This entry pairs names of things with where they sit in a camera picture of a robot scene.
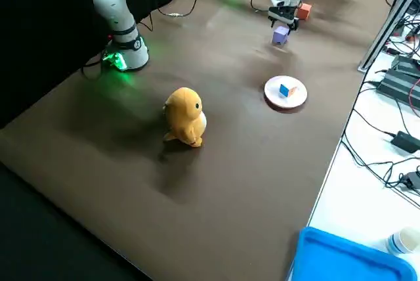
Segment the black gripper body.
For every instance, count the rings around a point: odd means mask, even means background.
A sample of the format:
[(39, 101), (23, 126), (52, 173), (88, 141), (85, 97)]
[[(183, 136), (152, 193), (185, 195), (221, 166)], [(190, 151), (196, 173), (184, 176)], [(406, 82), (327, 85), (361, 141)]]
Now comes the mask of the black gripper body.
[(270, 7), (268, 18), (273, 21), (294, 22), (298, 20), (295, 16), (296, 7)]

